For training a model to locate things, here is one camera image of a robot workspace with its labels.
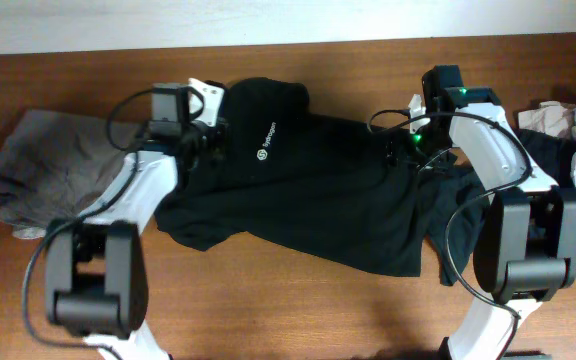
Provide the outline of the black logo t-shirt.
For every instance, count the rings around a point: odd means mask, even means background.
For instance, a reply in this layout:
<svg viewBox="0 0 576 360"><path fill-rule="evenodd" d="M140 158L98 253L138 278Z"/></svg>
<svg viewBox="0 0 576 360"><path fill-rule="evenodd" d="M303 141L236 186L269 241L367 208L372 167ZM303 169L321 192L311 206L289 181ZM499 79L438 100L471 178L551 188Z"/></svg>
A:
<svg viewBox="0 0 576 360"><path fill-rule="evenodd" d="M299 83L249 78L221 110L225 154L204 156L155 213L177 243L206 251L247 232L393 277L421 272L426 220L404 130L313 114Z"/></svg>

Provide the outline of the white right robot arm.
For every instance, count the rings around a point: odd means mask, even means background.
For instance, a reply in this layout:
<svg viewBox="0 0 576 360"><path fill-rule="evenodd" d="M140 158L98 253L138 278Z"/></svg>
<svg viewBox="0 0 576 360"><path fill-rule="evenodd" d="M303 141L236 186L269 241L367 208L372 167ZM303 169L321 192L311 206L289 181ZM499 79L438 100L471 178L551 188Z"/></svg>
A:
<svg viewBox="0 0 576 360"><path fill-rule="evenodd" d="M461 149L484 187L452 221L479 201L490 205L473 253L474 300L438 350L442 359L509 359L525 319L576 279L576 188L563 188L529 155L489 87L467 87L456 65L422 77L406 126L415 149L434 161Z"/></svg>

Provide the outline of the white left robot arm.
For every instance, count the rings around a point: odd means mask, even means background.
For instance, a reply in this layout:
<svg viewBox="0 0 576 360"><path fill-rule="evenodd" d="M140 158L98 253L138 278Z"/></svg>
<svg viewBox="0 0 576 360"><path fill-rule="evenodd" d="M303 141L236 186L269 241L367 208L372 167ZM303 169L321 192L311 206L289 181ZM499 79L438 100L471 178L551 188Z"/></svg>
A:
<svg viewBox="0 0 576 360"><path fill-rule="evenodd" d="M47 320L76 347L105 359L167 359L145 320L149 290L141 235L159 204L179 189L201 156L225 143L226 90L191 78L146 90L152 113L122 147L123 166L72 219L55 219L38 251L46 256Z"/></svg>

